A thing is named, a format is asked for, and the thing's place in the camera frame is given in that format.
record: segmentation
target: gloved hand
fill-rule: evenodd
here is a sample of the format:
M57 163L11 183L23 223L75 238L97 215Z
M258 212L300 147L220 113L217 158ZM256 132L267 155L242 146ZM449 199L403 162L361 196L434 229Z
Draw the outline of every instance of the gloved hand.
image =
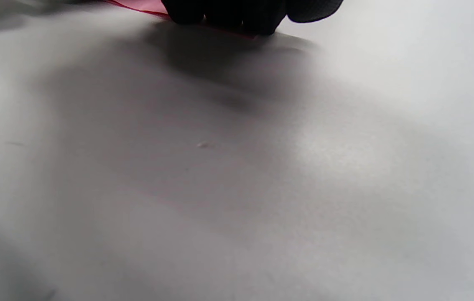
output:
M227 28L241 24L249 34L273 34L283 18L298 23L332 15L343 0L162 0L170 18L179 24L208 23Z

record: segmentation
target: finger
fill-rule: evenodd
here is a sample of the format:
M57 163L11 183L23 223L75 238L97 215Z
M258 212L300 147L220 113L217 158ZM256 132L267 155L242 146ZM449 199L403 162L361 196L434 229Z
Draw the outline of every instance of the finger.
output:
M178 24L200 23L204 16L204 0L162 0L172 21Z
M240 26L242 24L241 0L206 0L205 19L216 26Z
M285 17L285 0L243 0L243 28L247 33L273 34Z
M333 15L343 0L287 0L287 15L291 21L309 23Z

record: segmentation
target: dust speck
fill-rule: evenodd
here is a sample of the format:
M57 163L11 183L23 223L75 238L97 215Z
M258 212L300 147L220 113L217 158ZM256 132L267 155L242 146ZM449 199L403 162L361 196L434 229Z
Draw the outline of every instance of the dust speck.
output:
M203 141L196 145L197 148L214 148L214 143Z

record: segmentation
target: white surface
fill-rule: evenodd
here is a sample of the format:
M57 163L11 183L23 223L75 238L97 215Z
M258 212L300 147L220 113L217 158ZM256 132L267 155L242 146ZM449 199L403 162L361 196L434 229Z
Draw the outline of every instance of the white surface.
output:
M474 301L474 1L348 0L263 46L15 20L0 300Z

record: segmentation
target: black glove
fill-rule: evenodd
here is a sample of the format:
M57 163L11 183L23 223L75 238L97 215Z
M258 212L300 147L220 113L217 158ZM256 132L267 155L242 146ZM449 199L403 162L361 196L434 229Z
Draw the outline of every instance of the black glove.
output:
M343 0L162 0L179 24L208 23L227 28L243 26L249 34L273 34L283 18L298 23L332 15Z

